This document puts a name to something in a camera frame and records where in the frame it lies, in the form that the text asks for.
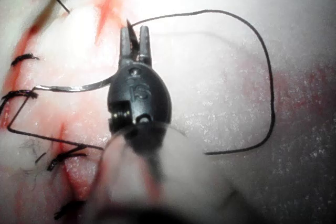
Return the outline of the left arm needle driver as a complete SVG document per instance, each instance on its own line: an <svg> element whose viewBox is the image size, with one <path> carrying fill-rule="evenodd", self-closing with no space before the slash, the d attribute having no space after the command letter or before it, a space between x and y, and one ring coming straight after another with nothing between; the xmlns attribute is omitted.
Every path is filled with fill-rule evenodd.
<svg viewBox="0 0 336 224"><path fill-rule="evenodd" d="M107 105L111 132L141 122L171 122L169 91L160 76L147 65L120 68L112 78Z"/></svg>

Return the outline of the left arm needle driver jaw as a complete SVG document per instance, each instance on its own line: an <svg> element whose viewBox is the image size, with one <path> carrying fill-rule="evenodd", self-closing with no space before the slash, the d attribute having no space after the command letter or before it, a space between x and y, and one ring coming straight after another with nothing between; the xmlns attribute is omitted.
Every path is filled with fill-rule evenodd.
<svg viewBox="0 0 336 224"><path fill-rule="evenodd" d="M138 55L138 62L152 66L152 56L151 56L151 44L150 44L150 34L148 26L140 27L140 37L139 37L140 49Z"/></svg>
<svg viewBox="0 0 336 224"><path fill-rule="evenodd" d="M119 67L134 62L134 56L132 52L132 27L122 27L120 31L120 54L119 54Z"/></svg>

